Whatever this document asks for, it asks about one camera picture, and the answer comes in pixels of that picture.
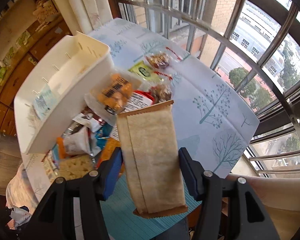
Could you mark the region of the cream curtain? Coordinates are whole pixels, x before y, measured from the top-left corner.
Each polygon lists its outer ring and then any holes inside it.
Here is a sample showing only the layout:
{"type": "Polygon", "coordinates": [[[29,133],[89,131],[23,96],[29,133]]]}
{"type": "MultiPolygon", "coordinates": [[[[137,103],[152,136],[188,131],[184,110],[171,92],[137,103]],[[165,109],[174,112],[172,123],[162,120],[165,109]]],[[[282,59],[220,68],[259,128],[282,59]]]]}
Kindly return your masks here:
{"type": "Polygon", "coordinates": [[[113,19],[108,0],[53,0],[72,35],[88,34],[113,19]]]}

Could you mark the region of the wooden desk with drawers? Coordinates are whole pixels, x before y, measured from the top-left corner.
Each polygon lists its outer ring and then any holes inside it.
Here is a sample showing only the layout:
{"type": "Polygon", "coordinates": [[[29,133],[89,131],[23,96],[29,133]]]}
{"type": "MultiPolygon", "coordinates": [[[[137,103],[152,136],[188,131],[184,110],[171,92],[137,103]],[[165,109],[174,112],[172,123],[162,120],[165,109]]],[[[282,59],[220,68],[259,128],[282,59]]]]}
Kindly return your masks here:
{"type": "Polygon", "coordinates": [[[0,132],[17,135],[13,100],[17,91],[43,56],[71,31],[65,20],[59,16],[30,36],[28,43],[17,50],[2,83],[0,84],[0,132]]]}

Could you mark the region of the light blue snack bag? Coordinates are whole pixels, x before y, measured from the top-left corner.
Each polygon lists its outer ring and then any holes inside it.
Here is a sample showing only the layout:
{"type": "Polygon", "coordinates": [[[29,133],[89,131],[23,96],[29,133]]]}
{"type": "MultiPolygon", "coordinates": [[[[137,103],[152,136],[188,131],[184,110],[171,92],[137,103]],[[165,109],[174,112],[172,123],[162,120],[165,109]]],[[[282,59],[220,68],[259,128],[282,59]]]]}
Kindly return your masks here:
{"type": "Polygon", "coordinates": [[[32,107],[39,120],[44,120],[51,109],[57,104],[59,94],[48,84],[39,92],[32,102],[32,107]]]}

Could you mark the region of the clear bag rice puff snack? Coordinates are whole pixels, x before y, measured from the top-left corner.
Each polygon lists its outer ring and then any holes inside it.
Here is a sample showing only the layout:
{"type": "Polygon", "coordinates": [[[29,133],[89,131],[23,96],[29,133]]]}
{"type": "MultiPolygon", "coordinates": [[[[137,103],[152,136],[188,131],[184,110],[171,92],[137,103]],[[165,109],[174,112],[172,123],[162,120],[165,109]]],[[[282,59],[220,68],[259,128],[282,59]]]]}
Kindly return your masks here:
{"type": "Polygon", "coordinates": [[[93,169],[91,158],[87,154],[59,161],[57,174],[66,180],[82,178],[93,169]]]}

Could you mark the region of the red white cracker pack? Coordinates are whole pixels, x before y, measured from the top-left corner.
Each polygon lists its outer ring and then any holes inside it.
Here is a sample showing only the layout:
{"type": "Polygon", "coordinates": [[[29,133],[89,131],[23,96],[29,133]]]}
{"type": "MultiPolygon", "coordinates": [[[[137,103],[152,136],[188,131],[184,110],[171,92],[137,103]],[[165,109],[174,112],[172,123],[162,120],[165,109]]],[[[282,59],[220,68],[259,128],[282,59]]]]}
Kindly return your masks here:
{"type": "Polygon", "coordinates": [[[154,98],[148,92],[135,90],[131,97],[127,100],[127,103],[124,106],[123,110],[119,111],[119,113],[126,113],[141,109],[152,105],[153,102],[154,98]]]}

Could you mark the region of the tree print tablecloth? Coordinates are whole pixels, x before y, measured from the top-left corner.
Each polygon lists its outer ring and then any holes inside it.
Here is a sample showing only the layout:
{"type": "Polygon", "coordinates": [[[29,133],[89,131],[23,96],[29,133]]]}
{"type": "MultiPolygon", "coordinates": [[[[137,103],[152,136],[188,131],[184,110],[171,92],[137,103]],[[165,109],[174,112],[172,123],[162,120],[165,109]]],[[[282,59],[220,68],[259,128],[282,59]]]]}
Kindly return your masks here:
{"type": "MultiPolygon", "coordinates": [[[[110,47],[114,66],[129,70],[155,48],[170,47],[183,58],[171,64],[173,121],[179,147],[185,147],[203,168],[225,178],[242,156],[259,121],[245,101],[213,70],[174,42],[137,24],[116,18],[90,36],[110,47]]],[[[40,124],[32,108],[34,127],[40,124]]],[[[22,154],[33,195],[41,200],[51,185],[43,167],[45,153],[22,154]]]]}

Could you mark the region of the metal window bars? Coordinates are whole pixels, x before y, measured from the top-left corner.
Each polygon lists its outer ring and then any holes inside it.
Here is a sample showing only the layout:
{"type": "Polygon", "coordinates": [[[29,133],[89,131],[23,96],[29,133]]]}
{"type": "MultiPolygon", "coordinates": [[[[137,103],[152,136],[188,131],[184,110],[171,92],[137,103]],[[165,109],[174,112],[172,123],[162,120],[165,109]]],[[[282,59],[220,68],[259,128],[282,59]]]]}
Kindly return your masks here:
{"type": "Polygon", "coordinates": [[[174,42],[254,112],[258,127],[235,166],[300,178],[300,11],[291,0],[108,1],[114,17],[174,42]]]}

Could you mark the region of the white plastic bin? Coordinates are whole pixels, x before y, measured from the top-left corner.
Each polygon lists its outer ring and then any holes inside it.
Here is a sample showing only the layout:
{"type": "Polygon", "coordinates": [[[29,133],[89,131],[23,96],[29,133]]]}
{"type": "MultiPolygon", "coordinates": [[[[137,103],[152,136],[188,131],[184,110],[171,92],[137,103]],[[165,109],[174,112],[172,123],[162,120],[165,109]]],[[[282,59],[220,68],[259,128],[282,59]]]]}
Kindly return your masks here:
{"type": "Polygon", "coordinates": [[[64,36],[36,64],[14,98],[14,119],[20,152],[46,153],[85,107],[84,95],[102,88],[114,66],[110,47],[83,33],[64,36]],[[55,101],[34,127],[34,101],[51,92],[55,101]]]}

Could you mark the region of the green pineapple cake packet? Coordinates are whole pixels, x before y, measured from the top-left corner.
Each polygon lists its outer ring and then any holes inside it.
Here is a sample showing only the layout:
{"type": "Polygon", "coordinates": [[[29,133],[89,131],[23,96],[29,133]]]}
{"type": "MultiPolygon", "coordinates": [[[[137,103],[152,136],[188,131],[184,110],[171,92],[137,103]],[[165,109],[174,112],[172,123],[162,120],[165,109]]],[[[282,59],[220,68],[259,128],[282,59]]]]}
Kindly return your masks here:
{"type": "Polygon", "coordinates": [[[146,81],[151,81],[151,82],[161,81],[159,75],[156,74],[154,70],[148,65],[146,65],[143,61],[137,62],[132,67],[130,67],[128,71],[140,76],[146,81]]]}

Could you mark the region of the beige paper snack bag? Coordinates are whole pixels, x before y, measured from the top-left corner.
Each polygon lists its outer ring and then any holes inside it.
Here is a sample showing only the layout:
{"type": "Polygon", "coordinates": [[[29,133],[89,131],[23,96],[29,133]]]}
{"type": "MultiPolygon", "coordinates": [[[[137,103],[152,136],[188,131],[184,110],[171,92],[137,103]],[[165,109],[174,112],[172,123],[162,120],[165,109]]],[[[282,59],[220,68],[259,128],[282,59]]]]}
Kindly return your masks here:
{"type": "Polygon", "coordinates": [[[170,100],[117,116],[133,213],[142,218],[188,211],[172,105],[170,100]]]}

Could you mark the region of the orange puff balls snack bag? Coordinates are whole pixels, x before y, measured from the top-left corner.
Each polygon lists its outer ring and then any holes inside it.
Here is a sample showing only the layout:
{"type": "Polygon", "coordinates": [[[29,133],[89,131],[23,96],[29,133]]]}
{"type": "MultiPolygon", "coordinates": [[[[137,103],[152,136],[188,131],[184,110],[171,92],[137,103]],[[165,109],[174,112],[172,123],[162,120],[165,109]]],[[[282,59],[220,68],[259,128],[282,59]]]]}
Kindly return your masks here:
{"type": "Polygon", "coordinates": [[[114,68],[84,95],[84,100],[96,115],[114,126],[116,116],[125,110],[128,99],[142,84],[139,76],[114,68]]]}

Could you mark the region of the walnut date packet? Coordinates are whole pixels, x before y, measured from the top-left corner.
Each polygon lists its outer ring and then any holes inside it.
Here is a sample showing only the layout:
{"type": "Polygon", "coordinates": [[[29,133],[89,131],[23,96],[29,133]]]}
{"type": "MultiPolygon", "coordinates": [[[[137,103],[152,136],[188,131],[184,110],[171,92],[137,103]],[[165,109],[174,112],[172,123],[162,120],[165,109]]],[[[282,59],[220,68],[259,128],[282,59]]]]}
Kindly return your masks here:
{"type": "Polygon", "coordinates": [[[144,57],[150,66],[155,69],[165,69],[173,63],[183,61],[183,58],[170,47],[155,48],[144,57]]]}
{"type": "Polygon", "coordinates": [[[155,71],[155,80],[150,82],[148,93],[153,97],[154,104],[169,101],[172,98],[173,77],[159,71],[155,71]]]}

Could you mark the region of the teal striped placemat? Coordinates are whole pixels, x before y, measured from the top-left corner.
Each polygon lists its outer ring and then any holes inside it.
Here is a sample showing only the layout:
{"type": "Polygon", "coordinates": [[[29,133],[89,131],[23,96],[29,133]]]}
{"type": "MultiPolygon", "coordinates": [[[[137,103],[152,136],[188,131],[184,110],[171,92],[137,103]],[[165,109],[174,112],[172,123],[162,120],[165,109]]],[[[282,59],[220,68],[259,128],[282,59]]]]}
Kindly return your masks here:
{"type": "Polygon", "coordinates": [[[142,218],[133,213],[135,205],[128,190],[126,175],[116,182],[113,194],[101,202],[101,209],[107,231],[114,239],[151,239],[184,219],[201,202],[194,200],[184,187],[188,211],[179,215],[160,218],[142,218]]]}

